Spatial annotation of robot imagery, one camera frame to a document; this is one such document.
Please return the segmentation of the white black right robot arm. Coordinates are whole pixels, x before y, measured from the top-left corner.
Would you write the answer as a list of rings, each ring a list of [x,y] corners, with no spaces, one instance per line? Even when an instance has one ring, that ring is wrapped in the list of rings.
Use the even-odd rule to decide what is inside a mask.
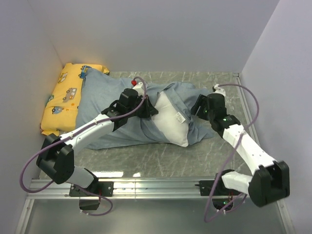
[[[222,170],[214,179],[211,193],[227,195],[237,191],[263,207],[290,195],[290,169],[286,162],[276,161],[245,131],[240,121],[227,113],[221,93],[200,95],[191,108],[192,115],[208,120],[212,129],[229,143],[247,164],[251,175]]]

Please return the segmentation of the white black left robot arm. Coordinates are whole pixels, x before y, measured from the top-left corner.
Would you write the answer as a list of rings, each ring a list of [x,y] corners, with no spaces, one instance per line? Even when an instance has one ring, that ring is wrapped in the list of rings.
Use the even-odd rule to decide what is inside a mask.
[[[94,140],[124,126],[129,118],[150,118],[157,113],[143,84],[140,83],[132,89],[126,88],[119,99],[93,120],[61,136],[48,135],[36,165],[56,184],[71,183],[87,196],[98,195],[98,178],[89,170],[75,165],[75,154]]]

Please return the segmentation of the white pillow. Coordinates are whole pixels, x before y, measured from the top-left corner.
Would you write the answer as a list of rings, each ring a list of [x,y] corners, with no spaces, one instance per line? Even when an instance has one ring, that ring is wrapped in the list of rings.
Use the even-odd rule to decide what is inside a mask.
[[[155,108],[158,114],[152,116],[152,122],[166,139],[175,145],[187,147],[189,124],[186,118],[171,104],[164,92],[159,93]]]

